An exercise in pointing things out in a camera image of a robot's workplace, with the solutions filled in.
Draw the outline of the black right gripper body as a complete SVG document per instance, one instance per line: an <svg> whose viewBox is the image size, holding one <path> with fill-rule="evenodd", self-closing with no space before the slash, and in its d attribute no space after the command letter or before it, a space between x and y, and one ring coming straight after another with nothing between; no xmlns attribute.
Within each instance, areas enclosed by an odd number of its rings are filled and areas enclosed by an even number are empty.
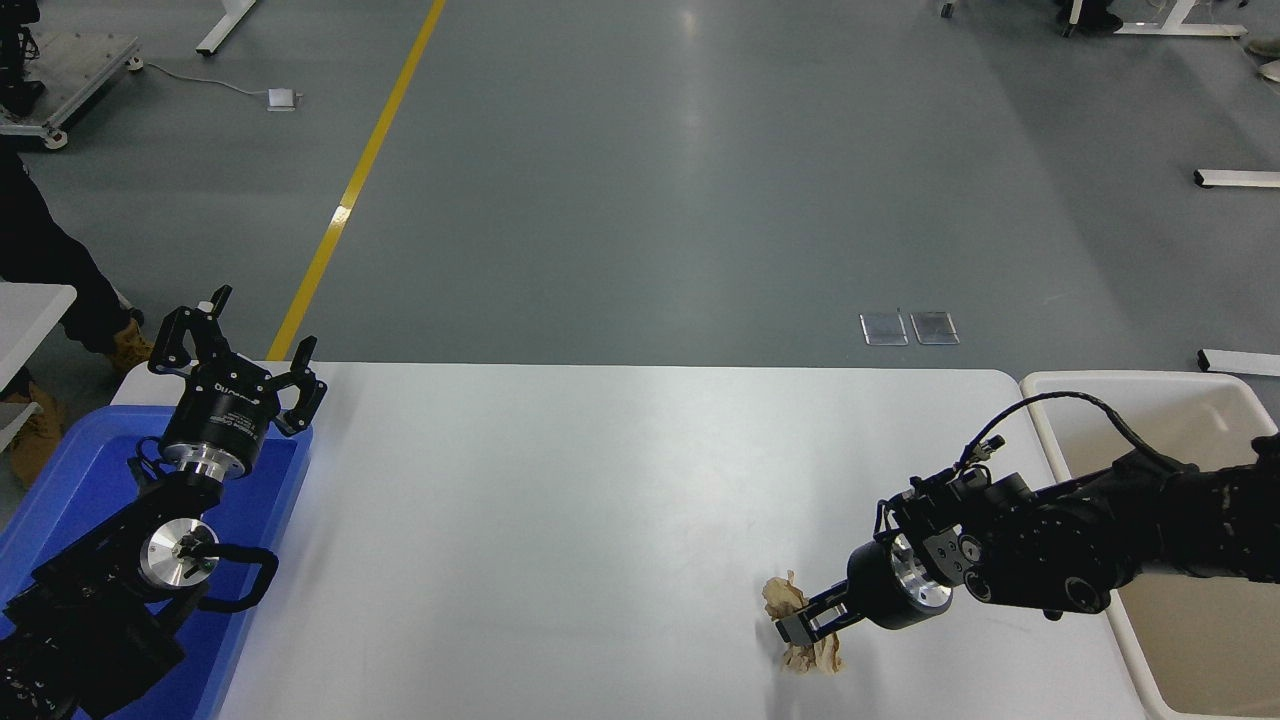
<svg viewBox="0 0 1280 720"><path fill-rule="evenodd" d="M952 589L932 579L905 539L874 539L847 561L847 607L877 626L905 629L951 603Z"/></svg>

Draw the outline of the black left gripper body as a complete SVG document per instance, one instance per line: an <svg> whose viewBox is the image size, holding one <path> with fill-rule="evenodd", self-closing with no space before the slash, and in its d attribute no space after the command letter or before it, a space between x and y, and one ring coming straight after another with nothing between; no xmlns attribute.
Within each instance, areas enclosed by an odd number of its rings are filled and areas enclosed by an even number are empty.
<svg viewBox="0 0 1280 720"><path fill-rule="evenodd" d="M268 369L248 360L198 364L161 436L165 461L177 464L189 450L207 446L238 464L255 464L280 410L269 379Z"/></svg>

